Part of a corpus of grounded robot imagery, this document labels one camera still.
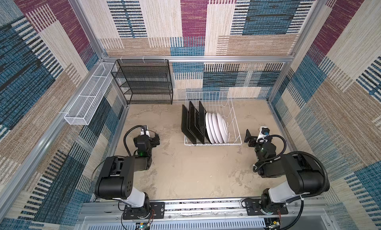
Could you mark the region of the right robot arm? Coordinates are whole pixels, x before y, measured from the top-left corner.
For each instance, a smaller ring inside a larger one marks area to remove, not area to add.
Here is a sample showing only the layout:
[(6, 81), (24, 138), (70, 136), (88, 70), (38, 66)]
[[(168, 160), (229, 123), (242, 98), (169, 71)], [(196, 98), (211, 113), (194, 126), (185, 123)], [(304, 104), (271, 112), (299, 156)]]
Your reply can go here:
[(257, 136), (246, 132), (244, 142), (253, 147), (257, 162), (253, 172), (261, 178), (286, 177), (286, 181), (263, 191), (260, 199), (246, 200), (248, 213), (259, 209), (263, 215), (286, 214), (286, 205), (296, 200), (315, 197), (330, 188), (328, 174), (322, 162), (313, 154), (293, 151), (286, 153), (286, 140), (263, 126)]

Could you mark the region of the white round plate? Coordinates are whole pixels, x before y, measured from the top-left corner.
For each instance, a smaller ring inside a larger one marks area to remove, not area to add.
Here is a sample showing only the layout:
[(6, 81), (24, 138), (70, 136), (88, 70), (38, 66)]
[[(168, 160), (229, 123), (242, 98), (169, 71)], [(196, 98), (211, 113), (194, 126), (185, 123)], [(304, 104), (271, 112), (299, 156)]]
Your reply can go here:
[(220, 132), (217, 115), (215, 113), (212, 113), (211, 114), (211, 119), (212, 119), (214, 133), (215, 133), (216, 138), (217, 138), (217, 142), (219, 144), (223, 144), (223, 138), (222, 138), (222, 135), (221, 135), (221, 132)]
[(209, 138), (209, 142), (211, 144), (214, 144), (215, 141), (214, 141), (211, 129), (210, 129), (210, 122), (209, 122), (209, 116), (208, 115), (209, 115), (209, 113), (207, 112), (205, 114), (205, 126), (206, 126), (206, 130), (207, 130), (207, 135), (208, 135), (208, 138)]
[(228, 129), (227, 129), (225, 119), (222, 117), (220, 113), (217, 113), (217, 119), (218, 119), (219, 129), (220, 129), (223, 142), (228, 143), (229, 134), (228, 134)]

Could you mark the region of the floral square plate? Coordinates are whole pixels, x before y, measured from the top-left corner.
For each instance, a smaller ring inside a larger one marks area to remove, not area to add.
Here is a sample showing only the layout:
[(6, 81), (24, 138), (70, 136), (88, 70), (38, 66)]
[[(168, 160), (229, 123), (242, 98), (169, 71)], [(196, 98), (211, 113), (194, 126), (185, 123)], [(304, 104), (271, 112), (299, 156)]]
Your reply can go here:
[(194, 144), (197, 144), (198, 142), (201, 144), (205, 144), (205, 136), (201, 131), (201, 127), (199, 124), (199, 111), (196, 109), (194, 104), (189, 101), (189, 124), (190, 124), (190, 131), (195, 136), (196, 141)]

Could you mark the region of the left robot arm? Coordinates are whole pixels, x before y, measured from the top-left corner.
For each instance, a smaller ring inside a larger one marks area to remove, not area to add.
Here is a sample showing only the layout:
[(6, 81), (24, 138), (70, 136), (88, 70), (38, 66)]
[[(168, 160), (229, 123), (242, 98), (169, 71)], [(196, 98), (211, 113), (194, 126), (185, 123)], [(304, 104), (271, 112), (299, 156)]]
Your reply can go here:
[[(135, 129), (139, 129), (140, 134), (133, 138), (137, 149), (131, 153), (127, 137)], [(134, 175), (150, 169), (152, 149), (160, 145), (160, 137), (157, 133), (151, 136), (146, 125), (137, 125), (125, 133), (123, 144), (128, 155), (107, 157), (103, 161), (93, 191), (98, 198), (124, 203), (122, 217), (125, 219), (147, 219), (153, 216), (154, 209), (148, 194), (134, 187)]]

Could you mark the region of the black mesh shelf rack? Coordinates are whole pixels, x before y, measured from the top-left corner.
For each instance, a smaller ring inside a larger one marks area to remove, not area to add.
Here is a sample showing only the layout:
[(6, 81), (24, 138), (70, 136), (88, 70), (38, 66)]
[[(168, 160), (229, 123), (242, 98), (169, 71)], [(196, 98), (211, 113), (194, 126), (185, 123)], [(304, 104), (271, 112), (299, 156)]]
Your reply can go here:
[(119, 59), (111, 74), (127, 104), (172, 104), (173, 84), (166, 59)]

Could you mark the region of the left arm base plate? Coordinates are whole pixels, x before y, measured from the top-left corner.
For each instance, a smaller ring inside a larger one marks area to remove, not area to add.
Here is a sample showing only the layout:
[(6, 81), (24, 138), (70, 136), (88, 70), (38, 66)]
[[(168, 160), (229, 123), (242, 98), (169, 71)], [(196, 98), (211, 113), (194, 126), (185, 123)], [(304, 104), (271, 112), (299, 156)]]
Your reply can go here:
[(163, 219), (165, 212), (165, 203), (164, 202), (152, 202), (149, 204), (144, 204), (140, 208), (131, 208), (125, 207), (122, 219), (123, 220), (148, 220), (150, 218)]

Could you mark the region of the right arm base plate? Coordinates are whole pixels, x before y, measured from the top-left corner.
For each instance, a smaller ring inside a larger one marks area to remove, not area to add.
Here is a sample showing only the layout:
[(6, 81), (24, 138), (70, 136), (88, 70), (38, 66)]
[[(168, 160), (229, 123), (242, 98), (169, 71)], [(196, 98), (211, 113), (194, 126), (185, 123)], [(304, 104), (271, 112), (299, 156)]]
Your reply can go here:
[(241, 206), (247, 211), (248, 216), (287, 215), (289, 213), (285, 204), (263, 201), (260, 198), (245, 198), (241, 201)]

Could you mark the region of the aluminium mounting rail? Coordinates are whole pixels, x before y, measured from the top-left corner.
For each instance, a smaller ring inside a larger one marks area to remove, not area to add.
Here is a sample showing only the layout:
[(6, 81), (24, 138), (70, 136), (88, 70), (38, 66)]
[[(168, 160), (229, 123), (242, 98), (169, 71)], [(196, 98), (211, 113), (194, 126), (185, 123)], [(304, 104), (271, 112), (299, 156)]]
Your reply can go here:
[(76, 230), (278, 230), (295, 219), (294, 230), (338, 230), (339, 225), (323, 197), (305, 199), (286, 206), (287, 213), (264, 215), (246, 209), (241, 198), (158, 200), (154, 217), (133, 219), (122, 211), (123, 204), (91, 202), (82, 205)]

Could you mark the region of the black square plate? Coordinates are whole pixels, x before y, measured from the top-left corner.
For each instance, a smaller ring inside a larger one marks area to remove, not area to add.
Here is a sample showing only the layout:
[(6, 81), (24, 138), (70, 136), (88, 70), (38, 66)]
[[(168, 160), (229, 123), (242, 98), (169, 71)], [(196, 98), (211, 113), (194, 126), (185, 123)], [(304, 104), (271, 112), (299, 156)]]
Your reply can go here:
[(187, 137), (187, 139), (193, 144), (197, 144), (197, 138), (190, 131), (189, 122), (188, 122), (189, 111), (185, 105), (182, 105), (182, 123), (181, 123), (181, 131)]
[(210, 144), (210, 139), (209, 139), (209, 136), (207, 134), (207, 130), (206, 130), (206, 110), (204, 108), (204, 106), (202, 105), (202, 102), (199, 101), (198, 103), (198, 107), (199, 107), (199, 126), (200, 126), (200, 130), (202, 132), (202, 134), (204, 135), (204, 138), (205, 138), (205, 141), (204, 143), (207, 144), (209, 143)]

